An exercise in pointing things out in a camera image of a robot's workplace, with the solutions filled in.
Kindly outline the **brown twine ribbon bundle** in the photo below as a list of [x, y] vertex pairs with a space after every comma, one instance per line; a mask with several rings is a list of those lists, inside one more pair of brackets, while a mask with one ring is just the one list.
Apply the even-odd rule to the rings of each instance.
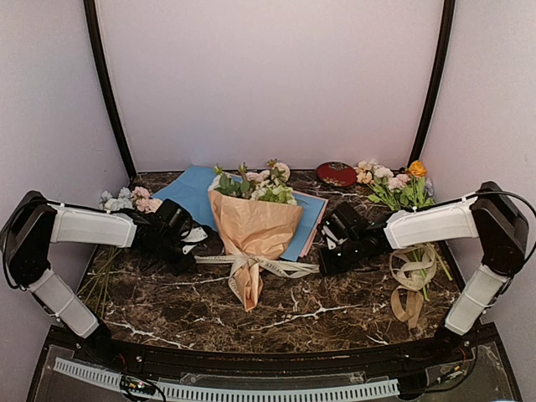
[[437, 271], [433, 245], [425, 243], [393, 251], [389, 256], [389, 270], [398, 282], [390, 298], [392, 312], [409, 330], [415, 329], [428, 299], [426, 288]]

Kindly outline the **white printed ribbon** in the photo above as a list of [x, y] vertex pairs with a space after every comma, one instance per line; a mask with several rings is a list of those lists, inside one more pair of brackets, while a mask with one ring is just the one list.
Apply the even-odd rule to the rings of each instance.
[[307, 264], [284, 260], [269, 260], [261, 256], [252, 255], [217, 255], [217, 256], [195, 256], [197, 264], [204, 265], [225, 265], [231, 264], [229, 273], [229, 287], [232, 292], [239, 297], [239, 287], [236, 284], [235, 273], [244, 266], [249, 269], [257, 266], [259, 271], [268, 270], [279, 277], [297, 279], [310, 274], [319, 273], [318, 264]]

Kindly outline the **beige pink wrapping paper sheet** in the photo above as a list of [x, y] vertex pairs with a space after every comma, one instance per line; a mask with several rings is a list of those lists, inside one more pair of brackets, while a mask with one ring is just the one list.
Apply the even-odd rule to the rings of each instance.
[[[209, 204], [227, 255], [261, 256], [278, 260], [290, 245], [302, 216], [302, 207], [225, 196], [208, 191]], [[235, 273], [238, 297], [249, 312], [263, 288], [257, 266]]]

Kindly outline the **white rose fake flower stem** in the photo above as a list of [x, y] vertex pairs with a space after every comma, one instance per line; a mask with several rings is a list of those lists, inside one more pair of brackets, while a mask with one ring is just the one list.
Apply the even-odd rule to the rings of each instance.
[[241, 182], [234, 180], [219, 165], [214, 167], [214, 173], [216, 177], [211, 187], [214, 191], [229, 197], [245, 198], [250, 189], [250, 183], [247, 180]]

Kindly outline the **green leafy fake flower bunch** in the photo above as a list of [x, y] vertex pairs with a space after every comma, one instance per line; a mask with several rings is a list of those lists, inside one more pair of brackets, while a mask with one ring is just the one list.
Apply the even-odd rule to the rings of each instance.
[[250, 196], [251, 200], [297, 206], [293, 188], [284, 183], [261, 182]]

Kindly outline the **pink rose fake flower stem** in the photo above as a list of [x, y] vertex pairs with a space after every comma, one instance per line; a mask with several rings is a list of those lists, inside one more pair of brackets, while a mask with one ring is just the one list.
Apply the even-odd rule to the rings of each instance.
[[268, 168], [257, 173], [250, 172], [245, 162], [239, 165], [239, 173], [242, 180], [247, 180], [250, 183], [250, 189], [246, 194], [250, 198], [255, 188], [264, 181], [271, 183], [284, 183], [287, 185], [291, 176], [291, 169], [283, 162], [277, 159], [272, 159], [267, 163]]

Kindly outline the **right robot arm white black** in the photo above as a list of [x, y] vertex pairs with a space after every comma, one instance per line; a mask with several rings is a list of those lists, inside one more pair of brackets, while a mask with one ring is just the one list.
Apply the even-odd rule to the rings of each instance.
[[404, 256], [419, 246], [419, 262], [406, 262], [411, 270], [432, 268], [437, 263], [435, 244], [473, 241], [482, 258], [460, 296], [446, 314], [445, 329], [427, 346], [435, 363], [445, 363], [458, 352], [460, 339], [489, 309], [528, 264], [535, 246], [528, 242], [529, 222], [518, 204], [534, 206], [518, 194], [501, 189], [493, 181], [467, 195], [431, 206], [404, 208], [377, 221], [368, 221], [348, 203], [339, 204], [322, 221], [327, 246], [319, 251], [323, 276], [356, 269], [365, 260], [390, 253]]

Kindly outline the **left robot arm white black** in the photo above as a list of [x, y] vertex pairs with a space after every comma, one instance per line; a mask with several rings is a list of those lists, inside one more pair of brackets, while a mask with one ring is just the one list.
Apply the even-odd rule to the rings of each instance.
[[110, 365], [118, 358], [117, 345], [104, 335], [106, 325], [52, 269], [50, 246], [74, 243], [139, 250], [179, 275], [195, 263], [183, 249], [192, 230], [191, 215], [170, 199], [150, 213], [106, 212], [30, 191], [1, 230], [3, 273], [11, 288], [30, 291], [75, 336], [86, 339], [85, 351], [97, 363]]

